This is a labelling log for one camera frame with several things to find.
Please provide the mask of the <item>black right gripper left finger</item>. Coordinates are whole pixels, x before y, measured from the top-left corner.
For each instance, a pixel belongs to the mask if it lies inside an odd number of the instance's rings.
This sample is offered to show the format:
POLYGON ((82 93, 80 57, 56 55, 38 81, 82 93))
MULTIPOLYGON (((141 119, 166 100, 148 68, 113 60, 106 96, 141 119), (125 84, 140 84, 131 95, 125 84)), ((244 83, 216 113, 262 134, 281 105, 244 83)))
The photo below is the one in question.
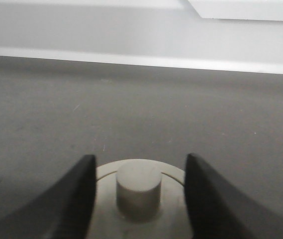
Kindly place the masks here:
POLYGON ((84 155, 47 191, 0 219, 0 239, 84 239, 95 197, 96 158, 84 155))

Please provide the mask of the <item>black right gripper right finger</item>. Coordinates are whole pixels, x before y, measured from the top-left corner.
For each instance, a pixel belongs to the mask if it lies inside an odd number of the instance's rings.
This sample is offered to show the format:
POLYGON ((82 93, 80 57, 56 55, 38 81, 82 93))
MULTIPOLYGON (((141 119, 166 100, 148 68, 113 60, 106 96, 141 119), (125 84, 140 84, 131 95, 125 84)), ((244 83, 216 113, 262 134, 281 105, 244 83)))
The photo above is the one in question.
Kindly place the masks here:
POLYGON ((283 217, 257 203, 197 154, 187 155, 185 201, 195 239, 283 239, 283 217))

